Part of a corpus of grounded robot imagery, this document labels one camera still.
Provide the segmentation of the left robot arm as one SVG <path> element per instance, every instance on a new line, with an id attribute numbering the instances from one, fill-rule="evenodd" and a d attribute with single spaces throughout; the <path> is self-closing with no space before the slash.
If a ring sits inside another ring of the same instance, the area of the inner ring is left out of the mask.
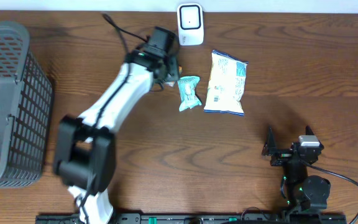
<path id="1" fill-rule="evenodd" d="M 135 104 L 154 85 L 179 79 L 178 36 L 156 27 L 126 52 L 115 80 L 78 117 L 60 120 L 53 172 L 75 199 L 83 223 L 108 223 L 114 213 L 108 186 L 116 168 L 116 134 Z"/>

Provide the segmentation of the white blue snack bag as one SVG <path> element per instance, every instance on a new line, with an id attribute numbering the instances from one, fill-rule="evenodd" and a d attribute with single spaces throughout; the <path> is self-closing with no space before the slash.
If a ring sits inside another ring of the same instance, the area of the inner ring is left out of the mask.
<path id="1" fill-rule="evenodd" d="M 227 113 L 244 116 L 241 99 L 245 91 L 247 61 L 213 50 L 205 113 Z"/>

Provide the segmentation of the small orange box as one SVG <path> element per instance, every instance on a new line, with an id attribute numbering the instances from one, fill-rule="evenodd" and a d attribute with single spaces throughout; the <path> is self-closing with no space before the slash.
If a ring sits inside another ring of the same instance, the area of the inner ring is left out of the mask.
<path id="1" fill-rule="evenodd" d="M 178 67 L 178 72 L 179 72 L 179 75 L 181 75 L 181 74 L 182 74 L 182 71 L 183 71 L 182 67 L 181 67 L 181 66 L 179 66 L 179 67 Z M 174 86 L 175 86 L 175 84 L 176 84 L 176 81 L 166 82 L 165 84 L 166 84 L 166 85 L 168 85 L 168 86 L 170 86 L 170 87 L 174 87 Z"/>

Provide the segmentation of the teal candy pouch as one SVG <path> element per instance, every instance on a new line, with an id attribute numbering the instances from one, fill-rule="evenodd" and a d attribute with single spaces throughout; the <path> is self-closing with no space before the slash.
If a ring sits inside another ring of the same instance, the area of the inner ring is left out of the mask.
<path id="1" fill-rule="evenodd" d="M 195 106 L 202 105 L 200 99 L 195 92 L 196 86 L 199 81 L 200 77 L 197 76 L 185 76 L 181 77 L 179 81 L 177 81 L 181 98 L 179 111 L 192 109 Z"/>

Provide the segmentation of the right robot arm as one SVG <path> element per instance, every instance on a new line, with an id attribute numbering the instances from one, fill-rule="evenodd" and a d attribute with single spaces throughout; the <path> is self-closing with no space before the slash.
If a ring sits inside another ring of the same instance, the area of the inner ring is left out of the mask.
<path id="1" fill-rule="evenodd" d="M 324 149 L 311 128 L 298 137 L 289 148 L 277 147 L 272 128 L 268 128 L 263 156 L 270 157 L 270 165 L 283 168 L 281 194 L 289 209 L 297 212 L 319 212 L 327 209 L 331 183 L 318 175 L 309 175 L 307 167 L 318 161 Z"/>

